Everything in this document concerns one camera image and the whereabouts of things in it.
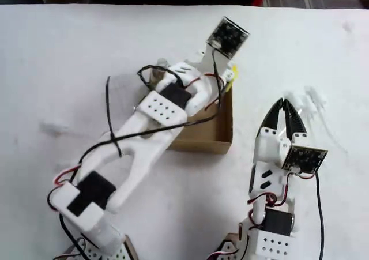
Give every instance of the robotic claw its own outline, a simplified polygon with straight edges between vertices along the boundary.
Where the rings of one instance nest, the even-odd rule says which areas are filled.
[[[277,135],[280,110],[286,137]],[[298,231],[296,176],[317,174],[327,150],[313,148],[301,117],[287,99],[279,99],[263,120],[255,139],[248,204],[253,208],[208,259],[289,259]],[[287,204],[287,212],[275,207]]]

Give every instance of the black wire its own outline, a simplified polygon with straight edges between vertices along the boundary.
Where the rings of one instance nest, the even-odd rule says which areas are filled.
[[[64,218],[63,215],[59,214],[59,220],[60,220],[60,225],[62,226],[65,234],[69,237],[69,239],[71,240],[71,242],[74,244],[74,246],[76,247],[76,249],[78,250],[78,252],[81,254],[81,256],[83,257],[83,259],[85,260],[90,260],[85,251],[81,248],[81,246],[78,244],[77,240],[75,240],[75,238],[73,237],[73,235],[70,233],[70,231],[68,230],[67,226],[64,223]]]
[[[54,210],[54,211],[58,211],[58,209],[56,209],[52,204],[51,204],[51,201],[50,201],[50,197],[51,197],[51,194],[58,188],[60,188],[61,186],[56,186],[55,188],[53,188],[50,192],[48,192],[47,194],[47,204],[48,206]]]
[[[320,253],[319,253],[319,260],[322,260],[323,259],[323,253],[324,253],[324,221],[323,221],[323,212],[322,212],[322,204],[321,204],[321,192],[320,192],[318,172],[315,173],[315,178],[317,180],[317,200],[318,200],[319,218],[321,220],[321,249],[320,249]]]
[[[160,71],[165,71],[167,73],[170,73],[172,74],[173,76],[176,77],[177,79],[177,84],[181,87],[181,88],[185,88],[185,86],[183,85],[183,81],[182,79],[179,77],[179,75],[177,75],[174,71],[168,69],[168,68],[165,68],[165,67],[162,67],[162,66],[155,66],[155,65],[147,65],[145,67],[142,67],[140,68],[140,70],[137,72],[138,76],[140,77],[141,81],[146,85],[147,88],[149,88],[149,90],[153,90],[150,82],[147,82],[144,78],[144,76],[142,75],[142,72],[145,71],[145,70],[148,70],[148,69],[155,69],[155,70],[160,70]]]
[[[161,132],[161,131],[177,129],[178,127],[194,126],[194,125],[198,125],[200,123],[205,123],[205,122],[208,122],[208,121],[214,119],[220,112],[221,97],[222,97],[222,91],[221,91],[221,86],[220,86],[220,82],[219,82],[219,74],[218,74],[218,69],[217,69],[217,65],[216,65],[216,62],[215,62],[215,58],[214,58],[214,52],[215,51],[213,51],[213,54],[212,54],[213,55],[213,61],[214,61],[213,67],[214,67],[214,75],[216,76],[216,80],[217,80],[219,103],[218,103],[217,111],[213,115],[211,115],[207,118],[203,118],[203,119],[200,119],[200,120],[195,120],[195,121],[192,121],[192,122],[184,122],[184,123],[180,123],[180,124],[173,125],[173,126],[161,127],[159,129],[147,130],[147,131],[143,131],[143,132],[139,132],[139,133],[132,133],[132,134],[128,134],[128,135],[124,135],[124,136],[120,136],[120,137],[115,137],[114,139],[111,139],[111,140],[99,142],[99,143],[95,144],[94,146],[91,146],[88,150],[86,150],[85,153],[80,158],[78,163],[81,164],[83,159],[86,157],[86,155],[88,155],[94,149],[97,149],[98,147],[103,146],[103,145],[108,145],[108,144],[111,144],[113,142],[118,142],[118,141],[121,141],[121,140],[124,140],[124,139],[133,138],[133,137],[137,137],[137,136],[143,136],[143,135],[148,135],[148,134],[154,134],[154,133]],[[77,170],[73,172],[72,177],[71,177],[72,180],[74,179],[76,173],[77,173]]]
[[[245,249],[244,249],[244,252],[243,252],[243,255],[242,255],[242,257],[241,257],[241,260],[244,258],[244,256],[246,255],[246,251],[247,251],[247,247],[248,247],[248,241],[250,240],[250,237],[249,237],[249,235],[247,235],[247,244],[246,244],[246,247],[245,247]]]
[[[108,145],[108,144],[111,144],[111,143],[117,143],[118,141],[121,141],[121,140],[124,140],[124,139],[128,139],[128,138],[132,138],[132,137],[136,137],[136,136],[143,136],[143,135],[147,135],[147,134],[153,134],[153,133],[156,133],[156,132],[161,132],[161,131],[166,131],[166,130],[171,130],[171,129],[177,129],[178,127],[194,126],[194,125],[198,125],[200,123],[205,123],[205,122],[208,122],[208,121],[214,119],[219,114],[219,112],[220,112],[221,97],[222,97],[222,94],[223,94],[222,93],[222,90],[221,90],[220,82],[219,82],[219,74],[218,74],[218,69],[217,69],[217,65],[216,65],[216,61],[215,61],[215,57],[214,57],[214,52],[215,52],[215,50],[213,50],[213,52],[212,52],[212,56],[213,56],[213,67],[214,67],[214,75],[215,75],[216,80],[217,80],[217,88],[218,88],[218,94],[219,94],[218,95],[219,103],[218,103],[217,111],[213,115],[211,115],[211,116],[209,116],[207,118],[200,119],[200,120],[195,120],[193,122],[185,122],[185,123],[180,123],[180,124],[173,125],[173,126],[162,127],[162,128],[159,128],[159,129],[147,130],[147,131],[143,131],[143,132],[139,132],[139,133],[133,133],[133,134],[124,135],[124,136],[120,136],[120,137],[114,137],[114,138],[111,138],[108,141],[99,142],[99,143],[95,144],[94,146],[91,146],[88,150],[86,150],[85,153],[81,156],[81,158],[80,158],[80,160],[79,160],[78,163],[79,164],[82,164],[83,159],[86,157],[86,155],[88,155],[88,153],[90,153],[94,149],[97,149],[98,147],[103,146],[103,145]],[[166,72],[168,72],[170,74],[173,74],[177,78],[177,83],[179,84],[179,86],[181,86],[182,88],[184,88],[182,79],[176,73],[174,73],[173,71],[171,71],[169,69],[166,69],[166,68],[164,68],[162,66],[148,65],[148,66],[145,66],[145,67],[141,68],[137,72],[137,74],[139,75],[139,77],[142,80],[142,82],[150,90],[152,90],[152,87],[150,86],[150,84],[147,81],[145,81],[144,77],[142,76],[142,72],[144,70],[152,69],[152,68],[158,69],[158,70],[162,70],[162,71],[166,71]],[[69,182],[70,183],[72,183],[73,179],[76,177],[76,174],[77,174],[78,170],[79,169],[75,169],[73,171],[73,173],[72,173],[72,175],[71,175],[71,177],[69,179]],[[83,250],[80,247],[80,245],[76,242],[76,240],[73,237],[73,235],[69,232],[69,230],[65,226],[64,219],[63,219],[63,216],[61,214],[59,215],[59,219],[60,219],[60,224],[61,224],[63,230],[65,231],[66,235],[69,237],[69,239],[71,240],[71,242],[75,245],[75,247],[77,248],[77,250],[81,253],[82,257],[85,260],[89,260],[88,257],[87,257],[87,255],[83,252]]]
[[[113,127],[111,125],[111,119],[110,119],[109,82],[110,82],[110,76],[108,76],[108,78],[106,79],[106,84],[105,84],[106,116],[108,118],[108,125],[109,125],[109,130],[110,130],[110,138],[111,139],[115,139],[115,135],[114,135],[114,132],[113,132]],[[119,157],[122,157],[122,151],[121,151],[118,143],[115,141],[114,144],[115,144],[115,146],[116,146],[116,148],[118,150]]]
[[[80,240],[83,240],[84,241],[85,247],[84,247],[83,251],[86,251],[87,242],[86,242],[85,238],[79,237],[77,239],[77,242],[79,242]],[[68,257],[75,257],[75,256],[79,256],[79,255],[81,255],[81,254],[80,253],[78,253],[78,254],[63,254],[63,255],[54,257],[52,260],[64,259],[64,258],[68,258]]]

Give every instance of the circuit board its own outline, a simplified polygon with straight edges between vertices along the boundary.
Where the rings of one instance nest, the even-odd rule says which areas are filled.
[[[206,41],[228,59],[231,59],[248,38],[249,33],[230,19],[223,17]]]
[[[321,166],[328,150],[292,145],[284,160],[282,169],[300,168],[301,172],[314,174]]]

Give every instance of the red wire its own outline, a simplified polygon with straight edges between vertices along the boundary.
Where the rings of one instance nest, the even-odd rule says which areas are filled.
[[[286,202],[286,200],[287,200],[287,193],[288,193],[288,179],[289,179],[289,177],[292,175],[293,173],[289,173],[288,175],[287,175],[287,179],[286,179],[286,186],[284,187],[284,195],[283,195],[283,199],[282,199],[282,201],[279,203],[279,204],[276,204],[276,203],[274,203],[274,205],[272,206],[272,207],[275,207],[275,206],[282,206],[285,202]]]
[[[184,88],[185,89],[187,89],[187,87],[189,87],[192,83],[194,83],[194,82],[196,82],[196,81],[198,81],[198,80],[200,80],[200,78],[198,77],[198,78],[195,78],[194,80],[192,80],[190,83],[188,83]]]
[[[60,178],[63,176],[63,175],[66,175],[66,174],[69,174],[70,172],[73,172],[77,169],[79,169],[80,165],[77,165],[71,169],[67,169],[66,171],[63,171],[61,174],[59,174],[55,179],[54,179],[54,184],[57,185],[57,186],[62,186],[62,182],[60,182]]]
[[[263,195],[266,195],[266,200],[268,201],[268,202],[276,202],[277,201],[277,196],[275,195],[275,193],[272,193],[272,192],[265,192],[265,193],[262,193],[262,194],[260,194],[260,195],[258,195],[257,197],[255,197],[255,198],[252,198],[252,199],[249,199],[248,201],[247,201],[247,204],[251,204],[251,203],[253,203],[254,201],[256,201],[259,197],[262,197]]]
[[[298,175],[299,178],[301,179],[312,179],[315,176],[315,174],[311,175],[311,176],[302,176],[302,175]]]

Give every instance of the white plastic part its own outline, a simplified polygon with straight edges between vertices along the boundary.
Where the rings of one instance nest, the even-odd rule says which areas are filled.
[[[288,138],[277,138],[276,131],[268,127],[260,129],[259,136],[255,140],[254,172],[250,198],[255,198],[265,192],[274,193],[281,201],[284,195],[287,174],[289,171],[281,169],[287,156],[291,142]],[[295,193],[288,192],[286,203],[289,211],[294,210]],[[253,203],[253,220],[256,224],[263,222],[265,217],[265,197],[257,199]]]
[[[250,231],[249,255],[255,254],[275,260],[289,259],[293,241],[290,236],[254,229]]]
[[[52,204],[83,232],[103,253],[111,254],[121,246],[123,236],[104,217],[104,210],[91,202],[77,217],[68,206],[80,193],[79,189],[66,182],[52,197]]]
[[[83,240],[78,242],[80,246],[84,244]],[[73,249],[71,254],[78,254],[78,250],[76,248]],[[90,244],[88,241],[86,241],[86,249],[85,253],[88,256],[90,260],[135,260],[134,258],[130,257],[130,254],[126,250],[126,247],[124,244],[121,244],[120,247],[118,247],[117,251],[114,253],[114,255],[107,255],[101,253],[100,250],[98,250],[96,247],[94,247],[92,244]],[[68,257],[67,260],[84,260],[82,256],[73,256]]]
[[[145,131],[152,119],[159,122],[161,126],[170,126],[187,121],[187,114],[182,108],[158,94],[156,91],[151,91],[151,93],[139,104],[133,116],[131,116],[115,135],[123,136]],[[182,129],[183,128],[180,127],[157,132],[147,139],[133,137],[118,141],[121,151],[125,155],[131,155],[133,157],[133,162],[129,177],[122,185],[116,186],[116,192],[114,192],[108,200],[107,209],[111,213],[116,213],[119,210],[127,197],[143,180],[144,176],[150,171],[152,165],[163,154]],[[107,163],[117,158],[118,154],[114,144],[97,148],[84,160],[77,175],[78,181],[83,180],[91,171],[98,171]]]
[[[202,76],[200,71],[185,62],[180,62],[171,66],[170,70],[181,77],[184,85],[188,85],[192,80]],[[157,92],[162,91],[170,83],[175,83],[176,81],[177,79],[175,76],[170,73],[165,73],[163,80],[156,85]],[[205,77],[201,77],[200,80],[191,84],[191,90],[193,97],[188,101],[185,108],[188,116],[193,116],[203,109],[210,101],[213,92],[209,79]]]

